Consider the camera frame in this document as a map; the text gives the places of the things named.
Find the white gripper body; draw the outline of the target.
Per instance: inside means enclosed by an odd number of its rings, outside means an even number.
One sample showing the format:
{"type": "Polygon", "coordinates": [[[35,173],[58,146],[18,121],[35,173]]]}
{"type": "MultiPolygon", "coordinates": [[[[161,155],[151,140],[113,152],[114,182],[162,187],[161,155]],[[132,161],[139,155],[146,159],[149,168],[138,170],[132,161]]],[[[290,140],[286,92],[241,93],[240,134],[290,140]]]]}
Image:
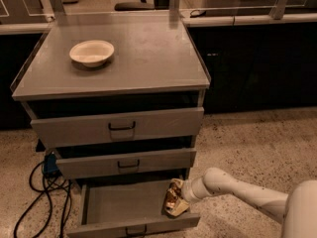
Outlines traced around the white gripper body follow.
{"type": "Polygon", "coordinates": [[[198,197],[196,192],[199,189],[199,179],[187,179],[183,182],[181,189],[182,198],[188,203],[196,203],[202,200],[201,197],[198,197]]]}

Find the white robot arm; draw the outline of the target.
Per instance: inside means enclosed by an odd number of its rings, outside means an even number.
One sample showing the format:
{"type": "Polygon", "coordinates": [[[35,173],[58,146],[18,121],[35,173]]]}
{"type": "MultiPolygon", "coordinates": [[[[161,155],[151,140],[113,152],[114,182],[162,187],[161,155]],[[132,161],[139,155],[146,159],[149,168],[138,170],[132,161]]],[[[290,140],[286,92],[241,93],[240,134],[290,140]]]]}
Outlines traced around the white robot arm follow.
{"type": "Polygon", "coordinates": [[[165,194],[164,211],[178,217],[207,197],[232,194],[281,225],[281,238],[317,238],[317,181],[306,180],[289,194],[238,180],[209,168],[195,179],[173,178],[165,194]]]}

